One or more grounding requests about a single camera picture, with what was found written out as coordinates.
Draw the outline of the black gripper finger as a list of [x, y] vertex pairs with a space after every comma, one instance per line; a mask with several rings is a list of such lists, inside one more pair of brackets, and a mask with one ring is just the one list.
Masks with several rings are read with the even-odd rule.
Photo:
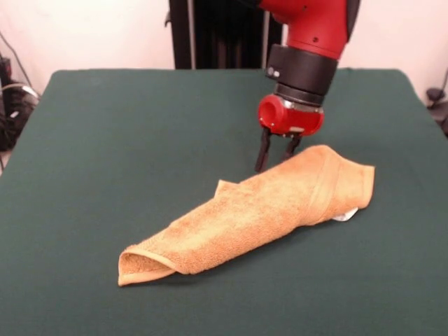
[[258, 158], [256, 160], [254, 168], [256, 172], [261, 172], [265, 166], [267, 155], [270, 149], [271, 135], [272, 133], [269, 128], [264, 128], [262, 130], [260, 150], [258, 152]]
[[283, 161], [289, 160], [291, 157], [293, 157], [296, 148], [300, 145], [301, 140], [302, 140], [301, 134], [292, 134], [290, 136], [290, 141], [286, 147], [286, 151], [283, 156]]

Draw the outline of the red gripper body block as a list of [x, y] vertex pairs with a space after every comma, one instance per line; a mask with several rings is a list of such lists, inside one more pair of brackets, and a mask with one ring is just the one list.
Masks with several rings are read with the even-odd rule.
[[258, 120], [271, 133], [310, 136], [324, 121], [322, 107], [288, 101], [275, 94], [265, 96], [258, 105]]

